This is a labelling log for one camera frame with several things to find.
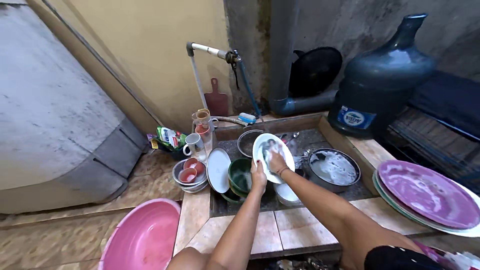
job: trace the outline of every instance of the hand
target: hand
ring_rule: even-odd
[[[260,160],[252,160],[252,168],[250,169],[252,173],[252,191],[259,190],[262,194],[265,192],[265,187],[267,185],[267,176],[264,173],[264,166]]]
[[[288,168],[285,159],[282,157],[282,155],[280,155],[280,153],[270,151],[270,154],[272,155],[272,159],[270,160],[268,167],[270,167],[272,172],[278,173],[281,169]]]

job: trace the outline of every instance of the scrub brush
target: scrub brush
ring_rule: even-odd
[[[248,113],[244,113],[244,112],[240,113],[239,120],[242,120],[242,121],[244,121],[246,123],[249,123],[249,124],[253,124],[257,121],[255,116],[253,116],[251,114],[248,114]]]

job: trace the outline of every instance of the white mug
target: white mug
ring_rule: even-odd
[[[197,133],[192,133],[185,138],[185,146],[183,147],[183,153],[185,156],[196,156],[199,160],[205,161],[207,158],[207,152],[205,150],[204,142],[202,138]]]

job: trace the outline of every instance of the water gallon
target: water gallon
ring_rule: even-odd
[[[402,111],[414,87],[435,69],[434,60],[415,47],[415,34],[425,17],[405,16],[387,43],[347,64],[328,114],[333,128],[347,136],[373,138]]]

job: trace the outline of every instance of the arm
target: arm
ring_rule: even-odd
[[[261,161],[257,162],[258,166],[252,160],[252,189],[213,250],[206,267],[209,270],[247,268],[260,212],[260,199],[267,182]]]
[[[421,250],[405,236],[385,229],[355,206],[287,168],[285,160],[272,152],[269,163],[273,172],[290,186],[303,205],[339,241],[344,255],[357,269],[363,269],[367,253],[380,245],[393,245],[421,253]]]

